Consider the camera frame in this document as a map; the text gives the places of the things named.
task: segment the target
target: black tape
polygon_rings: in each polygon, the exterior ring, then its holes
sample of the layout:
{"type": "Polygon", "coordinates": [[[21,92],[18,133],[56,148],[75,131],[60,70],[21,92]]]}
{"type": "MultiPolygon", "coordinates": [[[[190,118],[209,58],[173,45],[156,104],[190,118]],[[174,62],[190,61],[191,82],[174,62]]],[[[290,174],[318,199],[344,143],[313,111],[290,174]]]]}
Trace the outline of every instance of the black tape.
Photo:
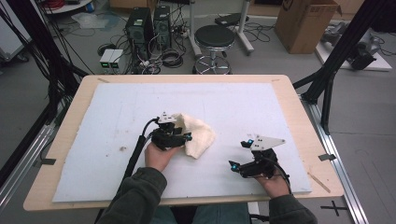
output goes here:
{"type": "Polygon", "coordinates": [[[320,207],[321,209],[331,209],[331,210],[334,210],[335,211],[335,214],[339,217],[340,216],[340,214],[338,213],[338,210],[348,210],[348,208],[347,207],[338,207],[338,206],[335,206],[335,202],[334,201],[332,201],[332,206],[321,206],[320,207]]]}
{"type": "Polygon", "coordinates": [[[319,159],[321,160],[321,161],[326,161],[326,160],[329,160],[329,161],[332,161],[332,160],[335,160],[335,159],[337,159],[333,154],[323,154],[323,155],[321,155],[321,156],[318,156],[319,157],[319,159]]]}
{"type": "Polygon", "coordinates": [[[55,164],[56,160],[55,159],[43,159],[41,161],[42,165],[53,165],[55,164]]]}

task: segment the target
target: black stool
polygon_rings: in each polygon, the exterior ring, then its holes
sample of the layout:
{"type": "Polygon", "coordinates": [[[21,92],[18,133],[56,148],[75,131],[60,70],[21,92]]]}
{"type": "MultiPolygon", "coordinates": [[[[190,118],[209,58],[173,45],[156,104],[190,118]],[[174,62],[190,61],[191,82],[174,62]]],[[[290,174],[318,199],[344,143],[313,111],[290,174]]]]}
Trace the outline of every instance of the black stool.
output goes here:
{"type": "Polygon", "coordinates": [[[216,52],[222,51],[223,56],[226,57],[224,50],[229,49],[234,41],[235,34],[224,26],[207,25],[199,28],[195,32],[195,43],[201,48],[208,49],[210,56],[199,58],[192,72],[194,74],[231,74],[230,64],[224,58],[216,56],[216,52]]]}

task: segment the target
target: hand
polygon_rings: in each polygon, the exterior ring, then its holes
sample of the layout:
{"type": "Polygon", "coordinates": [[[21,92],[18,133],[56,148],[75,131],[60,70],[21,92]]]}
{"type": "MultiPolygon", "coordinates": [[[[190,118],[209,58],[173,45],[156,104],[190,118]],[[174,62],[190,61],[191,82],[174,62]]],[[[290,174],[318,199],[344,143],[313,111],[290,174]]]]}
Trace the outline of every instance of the hand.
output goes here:
{"type": "Polygon", "coordinates": [[[290,194],[286,180],[283,179],[283,176],[277,169],[270,179],[267,179],[266,176],[256,176],[255,178],[271,199],[290,194]]]}
{"type": "Polygon", "coordinates": [[[172,147],[168,150],[162,151],[155,144],[149,143],[145,150],[145,161],[147,167],[152,167],[162,172],[172,156],[178,152],[180,147],[172,147]]]}

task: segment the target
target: sleeve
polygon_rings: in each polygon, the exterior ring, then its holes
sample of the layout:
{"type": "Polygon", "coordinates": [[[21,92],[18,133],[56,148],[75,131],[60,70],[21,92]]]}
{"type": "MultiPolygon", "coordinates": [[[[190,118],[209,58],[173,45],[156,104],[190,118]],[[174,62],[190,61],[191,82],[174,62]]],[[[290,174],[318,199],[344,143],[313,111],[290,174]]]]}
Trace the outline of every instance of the sleeve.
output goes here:
{"type": "Polygon", "coordinates": [[[292,194],[270,200],[270,223],[318,223],[315,215],[300,204],[292,194]]]}
{"type": "Polygon", "coordinates": [[[122,181],[120,191],[97,223],[150,223],[166,184],[158,170],[139,168],[122,181]]]}

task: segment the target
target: white board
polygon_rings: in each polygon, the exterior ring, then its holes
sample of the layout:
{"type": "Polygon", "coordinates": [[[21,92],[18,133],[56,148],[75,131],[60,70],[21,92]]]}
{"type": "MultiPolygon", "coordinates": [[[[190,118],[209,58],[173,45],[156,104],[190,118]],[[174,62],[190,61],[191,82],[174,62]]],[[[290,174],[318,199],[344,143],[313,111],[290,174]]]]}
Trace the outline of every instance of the white board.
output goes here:
{"type": "MultiPolygon", "coordinates": [[[[274,151],[290,175],[292,191],[312,190],[271,84],[107,83],[98,85],[94,93],[53,201],[112,200],[139,134],[163,111],[203,120],[217,134],[199,160],[184,151],[172,158],[163,172],[168,181],[163,198],[264,194],[256,180],[232,172],[228,163],[253,161],[240,142],[256,134],[285,139],[286,144],[274,151]]],[[[155,128],[151,124],[146,134],[155,128]]],[[[136,165],[141,166],[144,153],[136,165]]]]}
{"type": "MultiPolygon", "coordinates": [[[[317,48],[316,48],[316,53],[321,61],[322,64],[326,62],[326,60],[329,58],[330,53],[332,53],[333,46],[330,43],[322,43],[319,41],[317,48]]],[[[373,61],[370,63],[367,67],[365,67],[363,70],[368,70],[368,71],[390,71],[392,67],[385,61],[381,55],[378,53],[375,53],[373,55],[374,58],[376,58],[376,61],[373,61]]],[[[349,62],[345,61],[343,65],[341,65],[341,68],[345,69],[351,69],[353,70],[352,66],[350,65],[349,62]]]]}

